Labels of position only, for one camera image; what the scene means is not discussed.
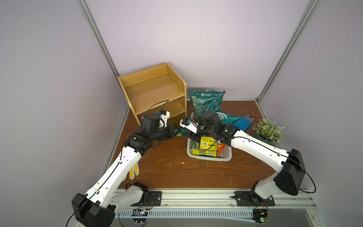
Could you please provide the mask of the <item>yellow green packet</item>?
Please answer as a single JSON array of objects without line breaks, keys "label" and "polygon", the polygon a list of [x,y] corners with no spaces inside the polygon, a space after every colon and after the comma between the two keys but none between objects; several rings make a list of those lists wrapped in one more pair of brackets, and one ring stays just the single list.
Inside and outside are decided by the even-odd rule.
[{"label": "yellow green packet", "polygon": [[181,133],[181,131],[182,131],[182,128],[180,128],[180,127],[175,128],[175,137],[177,137]]}]

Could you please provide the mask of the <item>green orange bee fertilizer bag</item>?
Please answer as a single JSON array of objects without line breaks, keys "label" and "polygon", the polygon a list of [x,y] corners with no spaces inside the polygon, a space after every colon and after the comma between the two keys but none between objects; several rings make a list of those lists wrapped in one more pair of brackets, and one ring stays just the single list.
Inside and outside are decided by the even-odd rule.
[{"label": "green orange bee fertilizer bag", "polygon": [[235,124],[243,118],[243,116],[234,116],[223,112],[217,112],[217,115],[223,124]]}]

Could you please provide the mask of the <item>tall green yellow fertilizer bag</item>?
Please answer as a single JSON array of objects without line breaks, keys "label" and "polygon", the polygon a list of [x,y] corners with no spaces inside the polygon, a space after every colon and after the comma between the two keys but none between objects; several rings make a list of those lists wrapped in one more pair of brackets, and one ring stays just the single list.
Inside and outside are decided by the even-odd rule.
[{"label": "tall green yellow fertilizer bag", "polygon": [[208,110],[222,112],[222,101],[226,92],[214,90],[191,90],[188,95],[194,109],[194,119],[199,121],[203,113]]}]

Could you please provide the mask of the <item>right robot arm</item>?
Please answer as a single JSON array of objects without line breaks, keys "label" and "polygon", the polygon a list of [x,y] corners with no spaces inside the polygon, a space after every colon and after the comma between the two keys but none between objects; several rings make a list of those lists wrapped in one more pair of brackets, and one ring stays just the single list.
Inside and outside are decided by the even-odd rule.
[{"label": "right robot arm", "polygon": [[303,192],[301,185],[308,173],[298,150],[287,151],[262,142],[232,124],[224,124],[212,110],[203,114],[201,123],[185,118],[180,125],[188,130],[188,137],[196,142],[201,142],[204,136],[211,137],[258,158],[275,170],[273,175],[253,185],[249,192],[250,200],[260,202],[279,193],[297,196]]}]

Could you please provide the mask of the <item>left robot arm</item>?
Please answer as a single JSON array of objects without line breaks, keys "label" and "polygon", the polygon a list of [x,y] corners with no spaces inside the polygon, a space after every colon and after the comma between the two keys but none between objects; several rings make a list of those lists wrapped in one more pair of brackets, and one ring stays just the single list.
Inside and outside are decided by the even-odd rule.
[{"label": "left robot arm", "polygon": [[176,137],[179,130],[169,124],[170,113],[161,110],[143,117],[141,126],[127,138],[123,149],[109,169],[85,194],[76,194],[72,199],[77,227],[108,227],[115,215],[131,205],[148,198],[148,187],[137,182],[118,198],[114,196],[129,171],[153,147],[156,141],[166,141]]}]

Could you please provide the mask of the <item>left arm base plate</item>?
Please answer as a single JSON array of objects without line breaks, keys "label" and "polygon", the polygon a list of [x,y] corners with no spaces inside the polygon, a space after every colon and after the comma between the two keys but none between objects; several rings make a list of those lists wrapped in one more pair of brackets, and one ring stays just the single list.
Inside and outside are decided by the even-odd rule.
[{"label": "left arm base plate", "polygon": [[162,192],[161,191],[150,191],[147,195],[143,195],[142,199],[135,203],[133,206],[138,207],[159,207],[161,206]]}]

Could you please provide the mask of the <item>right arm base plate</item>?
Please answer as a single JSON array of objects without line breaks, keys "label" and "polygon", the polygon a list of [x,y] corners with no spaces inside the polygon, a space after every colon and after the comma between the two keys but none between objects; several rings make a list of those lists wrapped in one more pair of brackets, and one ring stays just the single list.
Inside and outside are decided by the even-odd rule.
[{"label": "right arm base plate", "polygon": [[231,196],[239,207],[256,207],[256,206],[275,206],[275,201],[272,196],[267,199],[262,199],[261,197],[255,195],[254,193],[248,191],[235,191],[234,195]]}]

